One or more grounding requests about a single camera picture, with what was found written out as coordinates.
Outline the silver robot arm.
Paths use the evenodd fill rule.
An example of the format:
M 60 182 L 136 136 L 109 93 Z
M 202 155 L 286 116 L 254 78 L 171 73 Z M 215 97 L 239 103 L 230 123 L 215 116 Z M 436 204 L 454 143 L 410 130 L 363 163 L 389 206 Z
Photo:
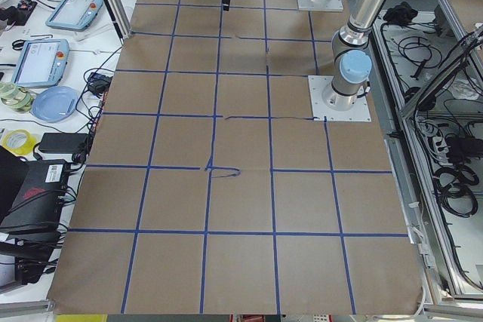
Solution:
M 324 88 L 321 98 L 338 112 L 350 110 L 358 90 L 368 81 L 372 69 L 371 58 L 363 51 L 377 15 L 386 0 L 357 0 L 346 25 L 335 32 L 332 39 L 335 75 Z

